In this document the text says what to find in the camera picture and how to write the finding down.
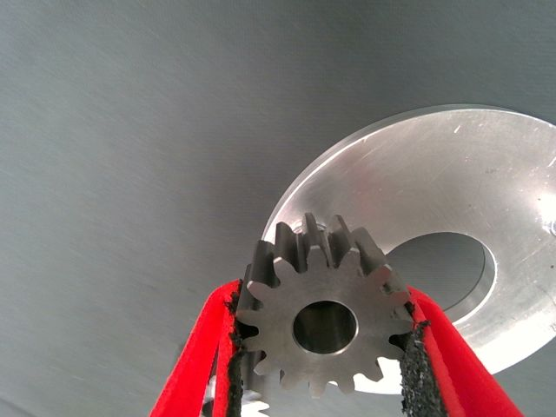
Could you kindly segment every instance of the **center hole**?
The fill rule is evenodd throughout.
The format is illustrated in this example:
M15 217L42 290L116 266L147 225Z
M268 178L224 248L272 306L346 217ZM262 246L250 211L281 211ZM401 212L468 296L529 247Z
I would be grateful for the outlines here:
M406 283L431 295L452 321L476 308L494 283L490 251L458 233L416 237L390 252L388 261Z
M306 306L294 320L294 338L316 354L333 354L355 337L357 322L339 302L318 301Z

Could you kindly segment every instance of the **large washer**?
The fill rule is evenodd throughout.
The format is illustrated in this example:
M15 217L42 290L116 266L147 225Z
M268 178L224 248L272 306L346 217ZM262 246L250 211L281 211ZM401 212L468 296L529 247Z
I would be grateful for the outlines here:
M390 117L311 163L279 201L263 239L274 240L277 222L299 228L306 212L321 222L341 214L385 252L437 232L481 242L494 278L479 280L449 313L493 374L556 334L556 128L548 122L477 106ZM358 375L356 389L399 393L397 362L381 366L382 381Z

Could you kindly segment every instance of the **shiny metal ring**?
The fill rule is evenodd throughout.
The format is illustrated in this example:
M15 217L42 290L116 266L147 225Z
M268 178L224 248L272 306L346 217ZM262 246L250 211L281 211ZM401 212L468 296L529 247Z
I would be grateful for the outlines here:
M420 235L454 232L481 242L494 278L480 280L451 312L491 373L511 367L556 334L556 128L506 109L442 106L362 129L311 163L281 198L275 226L303 214L342 214L385 252ZM410 277L402 277L411 283ZM400 392L397 362L360 391Z

